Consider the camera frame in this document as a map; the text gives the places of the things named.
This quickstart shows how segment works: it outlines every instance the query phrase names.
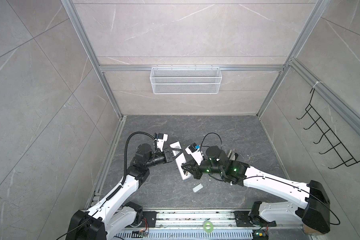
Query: robotic arm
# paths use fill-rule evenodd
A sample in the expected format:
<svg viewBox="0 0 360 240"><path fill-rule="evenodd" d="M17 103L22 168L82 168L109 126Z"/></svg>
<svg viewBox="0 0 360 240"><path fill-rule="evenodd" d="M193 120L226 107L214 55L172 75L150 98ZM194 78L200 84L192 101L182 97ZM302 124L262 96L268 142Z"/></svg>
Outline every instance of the robotic arm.
<svg viewBox="0 0 360 240"><path fill-rule="evenodd" d="M309 184L294 182L262 172L244 162L236 161L237 153L233 154L230 151L227 155L218 146L208 147L203 156L200 146L193 143L185 149L193 159L186 162L178 142L163 149L164 142L168 139L167 134L155 134L154 137L150 137L154 139L155 150L146 143L137 148L131 165L124 173L125 181L123 177L96 205L86 212L79 210L72 216L67 240L109 240L128 225L140 226L144 218L141 206L128 202L120 211L119 207L145 182L149 175L149 167L174 160L182 179L191 175L195 179L200 179L204 173L219 174L221 181L231 185L261 189L288 200L272 204L255 202L250 214L243 216L252 224L265 226L275 220L295 220L302 221L321 233L329 232L330 201L320 183L313 180Z"/></svg>

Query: white zip tie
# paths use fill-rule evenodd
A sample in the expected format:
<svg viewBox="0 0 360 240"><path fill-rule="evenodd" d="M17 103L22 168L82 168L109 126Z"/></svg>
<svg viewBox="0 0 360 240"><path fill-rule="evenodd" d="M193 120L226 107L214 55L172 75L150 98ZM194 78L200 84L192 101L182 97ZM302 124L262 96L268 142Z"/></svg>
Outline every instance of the white zip tie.
<svg viewBox="0 0 360 240"><path fill-rule="evenodd" d="M318 84L318 83L323 83L323 82L316 81L316 83L313 85L313 87L312 87L312 88L315 88L316 84Z"/></svg>

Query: metal rail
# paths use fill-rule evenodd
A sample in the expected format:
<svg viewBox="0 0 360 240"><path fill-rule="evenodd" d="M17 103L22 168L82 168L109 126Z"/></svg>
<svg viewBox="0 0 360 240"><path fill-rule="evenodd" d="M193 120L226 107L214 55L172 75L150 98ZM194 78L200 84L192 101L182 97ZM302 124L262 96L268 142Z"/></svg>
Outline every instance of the metal rail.
<svg viewBox="0 0 360 240"><path fill-rule="evenodd" d="M112 104L113 109L115 110L115 113L117 114L117 117L121 119L123 117L123 114L120 111L119 105L117 104L117 101L115 99L115 96L113 95L113 92L108 84L108 81L106 80L105 76L101 72L99 68L99 62L97 61L95 52L93 51L93 48L91 46L91 43L89 42L89 39L84 31L84 28L81 24L80 18L76 12L75 7L73 6L73 3L71 0L61 0L69 19L72 22L72 25L74 29L76 30L77 36L79 37L81 44L84 47L85 52L87 53L87 56L89 60L91 61L93 68L97 74L97 76L100 79L100 82Z"/></svg>
<svg viewBox="0 0 360 240"><path fill-rule="evenodd" d="M221 71L282 71L281 64L259 65L100 65L101 71L150 71L154 67L219 67Z"/></svg>
<svg viewBox="0 0 360 240"><path fill-rule="evenodd" d="M287 57L286 62L284 63L285 67L284 67L283 72L280 73L276 77L276 80L272 84L271 89L268 91L267 96L265 97L263 103L261 104L261 106L256 114L259 118L263 115L265 109L268 107L268 105L271 102L273 96L275 95L277 89L279 88L281 82L283 81L285 74L288 72L288 70L290 68L289 61L292 58L295 58L299 54L304 43L307 41L309 35L311 34L312 30L316 26L317 22L319 21L321 15L323 14L324 10L326 9L326 7L328 6L330 1L331 0L318 0L317 1L314 9L312 10L311 15L309 16L309 18L307 20L307 23L305 24L295 45L293 46L291 52L289 53L289 56Z"/></svg>
<svg viewBox="0 0 360 240"><path fill-rule="evenodd" d="M360 116L297 59L291 60L291 66L311 86L319 82L315 86L317 93L360 135Z"/></svg>

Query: mesh basket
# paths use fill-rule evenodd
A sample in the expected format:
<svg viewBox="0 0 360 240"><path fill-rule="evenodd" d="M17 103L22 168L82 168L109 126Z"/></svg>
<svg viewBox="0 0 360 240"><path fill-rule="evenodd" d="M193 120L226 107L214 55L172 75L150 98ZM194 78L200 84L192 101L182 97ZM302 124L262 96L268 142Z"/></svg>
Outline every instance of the mesh basket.
<svg viewBox="0 0 360 240"><path fill-rule="evenodd" d="M218 67L155 67L150 80L154 94L218 93L221 71Z"/></svg>

